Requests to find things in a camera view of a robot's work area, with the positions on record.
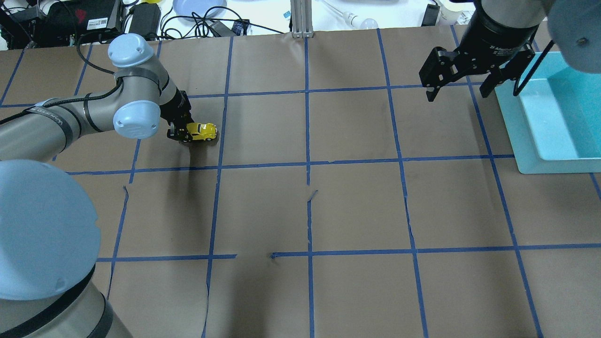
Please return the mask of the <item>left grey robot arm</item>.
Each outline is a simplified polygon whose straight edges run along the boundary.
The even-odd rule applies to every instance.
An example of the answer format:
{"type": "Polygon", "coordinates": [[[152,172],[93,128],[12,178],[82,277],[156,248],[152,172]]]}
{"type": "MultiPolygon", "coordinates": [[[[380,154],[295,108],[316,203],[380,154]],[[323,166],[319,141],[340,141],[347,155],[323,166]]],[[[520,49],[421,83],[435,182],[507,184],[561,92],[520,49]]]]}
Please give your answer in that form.
{"type": "Polygon", "coordinates": [[[190,103],[138,34],[116,37],[108,56],[116,85],[53,98],[1,122],[0,297],[3,338],[130,338],[92,282],[101,235],[77,181],[49,160],[80,137],[191,141],[190,103]]]}

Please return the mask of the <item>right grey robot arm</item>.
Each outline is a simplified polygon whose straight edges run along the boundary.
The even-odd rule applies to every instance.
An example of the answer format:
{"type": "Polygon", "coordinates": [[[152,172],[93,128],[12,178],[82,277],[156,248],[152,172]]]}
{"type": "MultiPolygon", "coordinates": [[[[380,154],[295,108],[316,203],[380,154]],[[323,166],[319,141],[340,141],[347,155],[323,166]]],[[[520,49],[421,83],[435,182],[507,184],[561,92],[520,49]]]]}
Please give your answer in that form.
{"type": "Polygon", "coordinates": [[[443,86],[472,75],[486,75],[483,98],[507,80],[518,96],[554,46],[571,68],[600,72],[598,0],[475,0],[474,6],[459,45],[434,47],[418,73],[429,102],[443,86]]]}

